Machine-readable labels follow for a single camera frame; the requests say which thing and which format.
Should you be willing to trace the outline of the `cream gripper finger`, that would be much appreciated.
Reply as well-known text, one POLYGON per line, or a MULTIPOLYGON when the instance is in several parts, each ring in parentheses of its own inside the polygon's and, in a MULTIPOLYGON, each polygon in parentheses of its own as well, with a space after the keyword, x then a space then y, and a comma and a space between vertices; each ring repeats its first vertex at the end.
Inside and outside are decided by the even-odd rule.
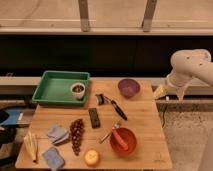
POLYGON ((177 93, 177 97, 178 97, 179 102, 183 102, 184 90, 179 90, 178 93, 177 93))
POLYGON ((157 100, 167 95, 166 87, 160 84, 154 91, 154 99, 157 100))

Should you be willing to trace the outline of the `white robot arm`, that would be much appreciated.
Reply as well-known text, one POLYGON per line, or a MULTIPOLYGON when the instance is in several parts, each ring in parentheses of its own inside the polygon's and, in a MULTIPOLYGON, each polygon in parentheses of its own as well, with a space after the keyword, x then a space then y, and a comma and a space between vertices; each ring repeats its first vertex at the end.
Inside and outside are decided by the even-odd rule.
POLYGON ((167 96, 173 91, 182 102, 189 82, 197 78, 213 86, 212 56, 206 49, 179 50, 170 59, 171 72, 166 76, 165 82, 154 91, 154 99, 167 96))

